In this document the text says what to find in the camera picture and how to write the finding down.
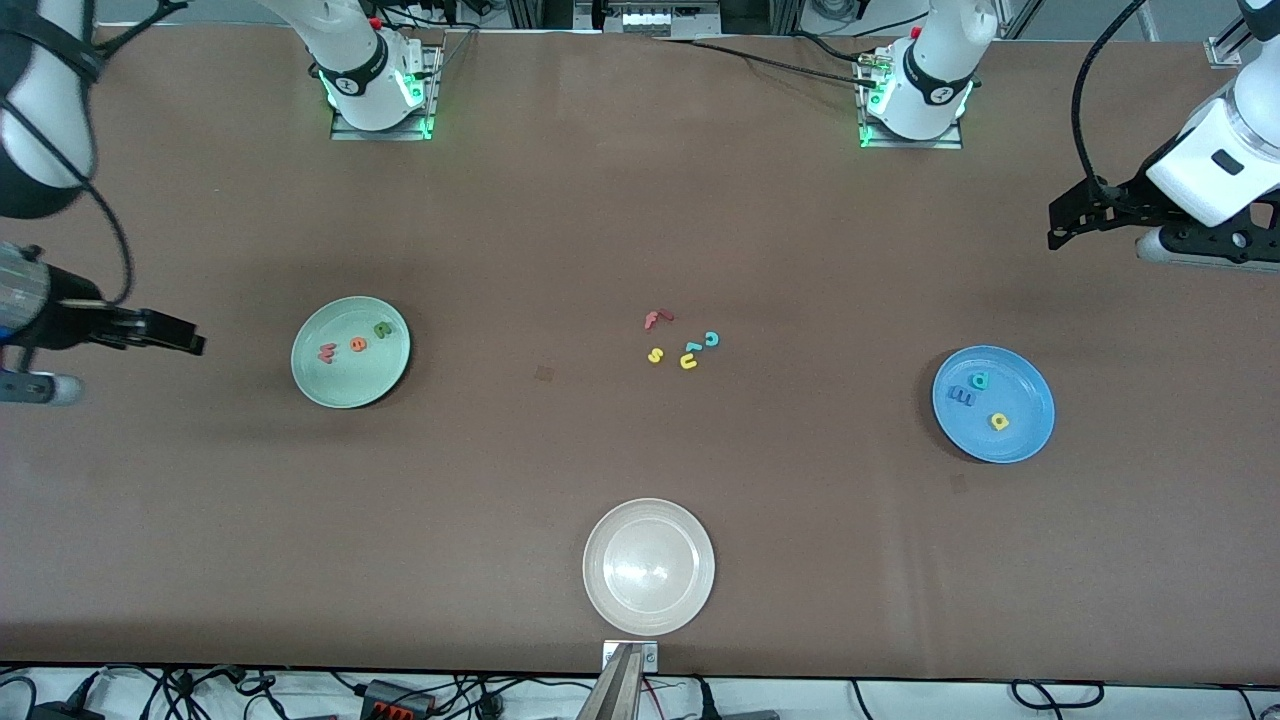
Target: plate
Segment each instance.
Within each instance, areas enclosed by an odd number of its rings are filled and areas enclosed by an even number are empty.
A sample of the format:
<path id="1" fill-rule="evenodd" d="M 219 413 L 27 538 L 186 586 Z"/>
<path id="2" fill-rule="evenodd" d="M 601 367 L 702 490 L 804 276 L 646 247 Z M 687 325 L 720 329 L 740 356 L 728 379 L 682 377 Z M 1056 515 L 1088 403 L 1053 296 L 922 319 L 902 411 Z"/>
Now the plate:
<path id="1" fill-rule="evenodd" d="M 378 337 L 375 328 L 390 328 Z M 356 352 L 355 338 L 365 341 Z M 321 346 L 334 345 L 332 363 Z M 408 366 L 410 337 L 404 318 L 376 297 L 343 297 L 312 314 L 293 340 L 293 382 L 302 395 L 325 407 L 360 407 L 387 395 Z"/>
<path id="2" fill-rule="evenodd" d="M 974 375 L 986 374 L 986 389 Z M 992 418 L 1002 414 L 1007 424 Z M 938 368 L 933 415 L 960 450 L 987 462 L 1020 462 L 1053 434 L 1053 393 L 1021 355 L 991 345 L 966 347 Z"/>
<path id="3" fill-rule="evenodd" d="M 682 628 L 716 580 L 712 539 L 694 514 L 645 497 L 609 510 L 586 541 L 582 582 L 614 628 L 654 637 Z"/>

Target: blue plate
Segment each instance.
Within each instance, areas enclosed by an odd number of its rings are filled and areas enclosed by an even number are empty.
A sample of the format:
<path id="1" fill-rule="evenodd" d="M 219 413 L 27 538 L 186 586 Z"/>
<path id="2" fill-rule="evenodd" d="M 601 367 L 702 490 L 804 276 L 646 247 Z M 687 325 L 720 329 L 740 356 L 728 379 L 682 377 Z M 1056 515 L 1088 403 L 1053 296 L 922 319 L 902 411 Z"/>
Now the blue plate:
<path id="1" fill-rule="evenodd" d="M 986 389 L 978 389 L 983 384 Z M 1001 430 L 992 427 L 997 413 L 1007 419 Z M 1020 462 L 1053 434 L 1053 393 L 1021 355 L 975 345 L 938 368 L 933 415 L 951 442 L 969 455 L 987 462 Z"/>

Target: white plate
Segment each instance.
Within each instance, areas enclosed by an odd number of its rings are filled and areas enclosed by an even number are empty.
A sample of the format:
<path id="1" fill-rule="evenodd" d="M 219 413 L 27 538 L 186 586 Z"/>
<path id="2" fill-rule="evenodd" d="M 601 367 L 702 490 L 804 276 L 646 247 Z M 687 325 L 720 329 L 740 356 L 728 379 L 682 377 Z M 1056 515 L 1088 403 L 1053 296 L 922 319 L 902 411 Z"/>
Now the white plate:
<path id="1" fill-rule="evenodd" d="M 614 628 L 653 637 L 680 629 L 707 603 L 716 555 L 692 512 L 666 500 L 609 510 L 586 539 L 582 583 Z"/>

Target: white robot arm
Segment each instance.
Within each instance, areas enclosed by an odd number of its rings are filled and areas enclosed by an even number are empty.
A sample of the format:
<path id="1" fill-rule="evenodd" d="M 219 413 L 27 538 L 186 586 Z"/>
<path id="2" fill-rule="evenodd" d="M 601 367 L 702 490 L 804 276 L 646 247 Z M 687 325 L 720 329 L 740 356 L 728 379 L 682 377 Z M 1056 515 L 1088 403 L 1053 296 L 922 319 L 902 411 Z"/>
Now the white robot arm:
<path id="1" fill-rule="evenodd" d="M 1147 225 L 1144 260 L 1280 272 L 1280 0 L 1238 4 L 1261 55 L 1133 179 L 1111 187 L 1087 167 L 1091 177 L 1050 205 L 1051 250 L 1080 233 Z"/>
<path id="2" fill-rule="evenodd" d="M 353 127 L 393 127 L 424 102 L 421 44 L 374 29 L 358 0 L 259 0 L 302 37 L 337 111 Z M 0 92 L 81 174 L 93 174 L 88 86 L 102 61 L 88 42 L 93 0 L 0 3 Z M 44 218 L 82 183 L 12 113 L 0 114 L 0 217 Z"/>
<path id="3" fill-rule="evenodd" d="M 302 37 L 329 101 L 351 126 L 380 131 L 425 102 L 422 47 L 390 29 L 375 29 L 358 0 L 260 0 Z M 182 3 L 161 3 L 154 18 Z M 105 55 L 90 45 L 93 0 L 0 0 L 0 217 L 52 215 L 88 191 L 122 243 L 125 288 L 104 300 L 88 279 L 46 264 L 38 247 L 0 242 L 0 348 L 20 351 L 0 383 L 0 401 L 59 404 L 78 383 L 31 372 L 36 348 L 64 350 L 83 342 L 115 348 L 168 347 L 201 355 L 196 325 L 120 305 L 132 284 L 123 231 L 91 187 L 93 133 L 88 87 Z"/>
<path id="4" fill-rule="evenodd" d="M 888 47 L 892 77 L 868 114 L 909 140 L 941 136 L 964 109 L 973 73 L 996 37 L 993 0 L 932 0 L 919 35 Z"/>

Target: electrical wire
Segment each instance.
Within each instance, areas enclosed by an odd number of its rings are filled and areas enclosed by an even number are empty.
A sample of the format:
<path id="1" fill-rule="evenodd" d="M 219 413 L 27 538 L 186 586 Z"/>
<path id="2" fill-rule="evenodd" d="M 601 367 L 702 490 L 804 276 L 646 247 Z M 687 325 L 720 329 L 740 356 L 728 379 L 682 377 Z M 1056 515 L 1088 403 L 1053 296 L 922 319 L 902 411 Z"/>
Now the electrical wire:
<path id="1" fill-rule="evenodd" d="M 515 680 L 517 678 L 489 678 L 489 679 L 497 683 L 502 680 Z M 586 683 L 579 683 L 577 680 L 540 680 L 538 678 L 522 678 L 522 679 L 526 683 L 534 683 L 535 685 L 547 685 L 552 688 L 558 685 L 573 685 L 575 688 L 582 688 L 589 692 L 595 689 L 594 685 L 589 685 Z M 675 687 L 675 685 L 666 685 L 666 687 Z"/>
<path id="2" fill-rule="evenodd" d="M 753 55 L 750 53 L 742 53 L 741 50 L 733 50 L 732 47 L 724 47 L 723 45 L 707 45 L 698 40 L 671 40 L 668 42 L 676 42 L 680 45 L 691 45 L 694 47 L 704 47 L 707 50 L 714 50 L 717 53 L 724 53 L 727 55 L 733 55 L 735 58 L 742 58 L 744 60 L 750 60 L 755 63 L 763 63 L 765 65 L 772 65 L 774 68 L 781 68 L 783 70 L 790 70 L 792 73 L 800 73 L 803 76 L 819 77 L 824 79 L 833 79 L 836 82 L 844 82 L 849 85 L 858 85 L 861 87 L 876 87 L 876 83 L 865 78 L 855 78 L 850 76 L 837 76 L 835 73 L 827 73 L 822 70 L 815 70 L 813 68 L 804 68 L 800 65 L 792 65 L 790 63 L 783 63 L 781 60 L 774 60 L 772 58 L 763 58 L 760 55 Z"/>
<path id="3" fill-rule="evenodd" d="M 919 19 L 927 17 L 927 15 L 928 15 L 928 13 L 920 13 L 919 15 L 906 18 L 905 20 L 899 20 L 896 23 L 890 23 L 887 26 L 873 27 L 872 29 L 865 29 L 863 32 L 858 32 L 858 33 L 854 33 L 854 35 L 850 35 L 850 36 L 846 36 L 846 37 L 865 37 L 868 35 L 874 35 L 874 33 L 877 33 L 877 32 L 879 32 L 882 29 L 888 29 L 891 27 L 904 26 L 906 23 L 914 23 L 915 20 L 919 20 Z M 817 35 L 817 33 L 813 33 L 813 32 L 808 32 L 808 31 L 804 31 L 804 29 L 797 29 L 797 31 L 795 31 L 791 35 L 795 36 L 795 37 L 804 37 L 805 40 L 812 41 L 814 45 L 818 46 L 819 50 L 822 50 L 823 53 L 831 55 L 832 58 L 836 58 L 838 60 L 845 60 L 846 63 L 856 63 L 858 61 L 858 54 L 856 53 L 852 53 L 852 54 L 850 54 L 850 53 L 841 53 L 840 50 L 836 50 L 835 47 L 832 47 L 831 45 L 828 45 L 827 41 L 824 41 L 820 35 Z"/>
<path id="4" fill-rule="evenodd" d="M 1249 696 L 1244 693 L 1244 688 L 1235 688 L 1235 692 L 1240 693 L 1240 700 L 1244 701 L 1244 707 L 1249 708 L 1249 720 L 1258 720 L 1257 714 L 1253 712 L 1253 703 L 1249 701 Z"/>
<path id="5" fill-rule="evenodd" d="M 922 20 L 922 19 L 924 19 L 927 17 L 929 17 L 929 13 L 924 12 L 924 13 L 920 13 L 919 15 L 913 15 L 910 18 L 906 18 L 905 20 L 899 20 L 896 23 L 888 23 L 887 26 L 873 27 L 872 29 L 864 29 L 861 32 L 855 32 L 854 35 L 850 35 L 850 36 L 846 36 L 846 37 L 867 37 L 868 35 L 876 35 L 877 32 L 879 32 L 882 29 L 888 29 L 891 27 L 897 27 L 897 26 L 905 26 L 906 23 L 914 23 L 915 20 Z"/>
<path id="6" fill-rule="evenodd" d="M 124 234 L 124 227 L 120 225 L 120 219 L 115 217 L 115 210 L 113 210 L 111 205 L 108 204 L 105 197 L 102 197 L 102 193 L 97 191 L 97 187 L 95 187 L 93 183 L 79 172 L 79 168 L 72 164 L 72 161 L 67 159 L 67 155 L 63 155 L 63 151 L 59 150 L 58 146 L 55 146 L 52 141 L 50 141 L 49 137 L 46 137 L 45 133 L 36 127 L 36 123 L 31 122 L 31 119 L 27 118 L 22 110 L 15 108 L 8 97 L 0 96 L 0 109 L 4 109 L 5 113 L 13 115 L 14 119 L 17 119 L 18 123 L 24 127 L 27 132 L 29 132 L 36 141 L 40 142 L 40 145 L 42 145 L 45 150 L 63 165 L 63 169 L 76 178 L 76 181 L 81 184 L 81 188 L 83 188 L 84 192 L 88 192 L 93 199 L 93 202 L 97 202 L 99 209 L 106 217 L 106 222 L 111 225 L 111 232 L 115 234 L 115 245 L 119 247 L 120 264 L 124 269 L 124 282 L 120 287 L 120 292 L 115 296 L 115 299 L 109 300 L 108 304 L 124 304 L 124 301 L 129 299 L 129 295 L 133 293 L 133 251 L 129 250 L 129 238 Z"/>
<path id="7" fill-rule="evenodd" d="M 719 710 L 716 708 L 716 696 L 712 694 L 712 687 L 701 675 L 694 675 L 698 680 L 698 687 L 703 692 L 703 715 L 701 720 L 721 720 Z"/>
<path id="8" fill-rule="evenodd" d="M 644 682 L 644 689 L 649 693 L 649 697 L 653 700 L 654 710 L 658 711 L 658 720 L 667 720 L 667 714 L 662 711 L 662 703 L 658 702 L 658 693 L 654 692 L 653 684 L 649 682 L 649 678 L 641 678 L 641 680 Z"/>
<path id="9" fill-rule="evenodd" d="M 873 720 L 872 711 L 867 710 L 867 701 L 863 700 L 863 688 L 858 687 L 858 680 L 849 680 L 854 684 L 854 697 L 858 698 L 858 708 L 863 711 L 863 717 L 867 720 Z"/>
<path id="10" fill-rule="evenodd" d="M 27 701 L 27 714 L 23 716 L 27 717 L 27 720 L 29 720 L 32 714 L 36 712 L 36 683 L 33 683 L 31 678 L 27 678 L 26 675 L 18 675 L 15 678 L 6 678 L 4 680 L 0 680 L 0 688 L 5 685 L 12 685 L 14 683 L 27 685 L 27 689 L 31 691 L 31 700 Z"/>
<path id="11" fill-rule="evenodd" d="M 1012 683 L 1009 683 L 1009 687 L 1012 691 L 1014 700 L 1018 701 L 1018 705 L 1021 705 L 1023 707 L 1036 711 L 1052 710 L 1053 717 L 1056 720 L 1062 720 L 1064 710 L 1087 710 L 1102 702 L 1102 698 L 1106 697 L 1107 694 L 1106 685 L 1103 685 L 1102 683 L 1079 683 L 1079 684 L 1083 687 L 1097 689 L 1098 694 L 1093 696 L 1092 698 L 1084 702 L 1059 702 L 1057 698 L 1053 697 L 1053 693 L 1048 692 L 1048 688 L 1046 688 L 1043 683 L 1041 683 L 1039 680 L 1014 680 Z M 1044 700 L 1048 702 L 1032 702 L 1024 698 L 1021 692 L 1019 692 L 1018 689 L 1020 685 L 1030 685 L 1036 688 L 1036 691 L 1039 692 L 1039 694 L 1044 696 Z"/>
<path id="12" fill-rule="evenodd" d="M 924 19 L 928 15 L 929 15 L 929 13 L 924 12 L 924 13 L 920 13 L 919 15 L 913 15 L 910 18 L 906 18 L 905 20 L 899 20 L 896 23 L 888 23 L 888 24 L 884 24 L 884 26 L 873 27 L 872 29 L 864 29 L 861 32 L 855 32 L 852 35 L 845 35 L 845 36 L 841 36 L 841 37 L 867 37 L 868 35 L 876 35 L 877 32 L 881 32 L 881 31 L 884 31 L 884 29 L 890 29 L 890 28 L 895 28 L 897 26 L 905 26 L 906 23 L 914 23 L 915 20 Z M 845 24 L 842 24 L 842 26 L 840 26 L 840 27 L 837 27 L 835 29 L 828 29 L 827 32 L 823 32 L 820 35 L 824 35 L 827 37 L 831 37 L 833 35 L 840 35 L 841 31 L 844 31 L 849 26 L 854 24 L 855 22 L 858 22 L 858 18 L 854 18 L 854 19 L 846 22 Z"/>
<path id="13" fill-rule="evenodd" d="M 1080 99 L 1084 95 L 1084 81 L 1089 77 L 1089 68 L 1093 67 L 1093 61 L 1098 58 L 1098 53 L 1102 51 L 1102 46 L 1111 40 L 1121 26 L 1142 8 L 1143 3 L 1147 0 L 1132 0 L 1120 14 L 1116 15 L 1111 24 L 1107 26 L 1102 35 L 1093 41 L 1093 46 L 1084 55 L 1084 61 L 1080 63 L 1080 72 L 1075 76 L 1075 87 L 1071 88 L 1071 140 L 1075 142 L 1075 152 L 1080 156 L 1080 167 L 1084 169 L 1084 179 L 1089 183 L 1089 188 L 1094 192 L 1101 192 L 1102 182 L 1098 179 L 1096 172 L 1093 172 L 1093 163 L 1089 160 L 1089 151 L 1084 146 L 1084 131 L 1080 128 Z"/>
<path id="14" fill-rule="evenodd" d="M 817 35 L 814 35 L 812 32 L 797 29 L 797 31 L 795 31 L 791 35 L 795 36 L 795 37 L 804 37 L 805 40 L 813 41 L 813 44 L 817 45 L 819 50 L 822 50 L 823 53 L 831 55 L 832 58 L 836 58 L 837 60 L 845 60 L 846 63 L 856 63 L 858 61 L 858 55 L 856 54 L 850 55 L 849 53 L 841 53 L 840 50 L 836 50 L 831 45 L 827 45 L 826 40 L 823 40 L 822 37 L 819 37 L 819 36 L 817 36 Z"/>
<path id="15" fill-rule="evenodd" d="M 337 674 L 337 673 L 334 673 L 332 670 L 329 671 L 329 674 L 333 675 L 333 679 L 338 680 L 338 683 L 342 684 L 342 687 L 347 688 L 351 692 L 356 692 L 357 685 L 355 683 L 348 683 L 347 680 L 343 680 L 342 675 L 339 675 L 339 674 Z"/>
<path id="16" fill-rule="evenodd" d="M 134 37 L 142 35 L 151 26 L 159 23 L 160 20 L 168 18 L 169 15 L 177 13 L 178 10 L 186 10 L 189 5 L 189 0 L 183 3 L 170 3 L 169 0 L 156 0 L 156 9 L 150 17 L 145 18 L 142 22 L 134 24 L 129 29 L 122 32 L 120 35 L 100 42 L 93 46 L 95 50 L 102 56 L 104 60 L 110 60 L 122 47 L 129 44 Z"/>
<path id="17" fill-rule="evenodd" d="M 428 19 L 424 19 L 424 18 L 419 18 L 417 15 L 413 15 L 411 13 L 406 13 L 406 12 L 396 9 L 396 8 L 388 8 L 387 5 L 381 5 L 381 4 L 378 4 L 378 3 L 374 3 L 374 8 L 381 10 L 384 18 L 387 18 L 387 13 L 396 13 L 397 15 L 401 15 L 401 17 L 404 17 L 404 18 L 408 18 L 408 19 L 413 20 L 413 24 L 410 26 L 410 24 L 406 24 L 406 23 L 392 22 L 390 18 L 388 18 L 387 23 L 393 29 L 407 28 L 407 27 L 415 27 L 415 28 L 421 29 L 422 26 L 419 24 L 419 23 L 422 23 L 422 24 L 426 24 L 426 26 L 434 26 L 434 27 L 465 27 L 465 28 L 467 28 L 466 35 L 462 36 L 462 40 L 458 41 L 458 45 L 453 50 L 451 50 L 449 54 L 444 56 L 444 61 L 440 63 L 440 72 L 442 73 L 444 72 L 444 68 L 449 67 L 449 61 L 453 60 L 453 56 L 457 55 L 460 51 L 462 51 L 463 47 L 466 47 L 467 41 L 471 40 L 471 36 L 480 32 L 480 26 L 477 26 L 476 23 L 460 23 L 460 22 L 452 22 L 452 23 L 449 23 L 449 22 L 440 22 L 440 20 L 428 20 Z"/>

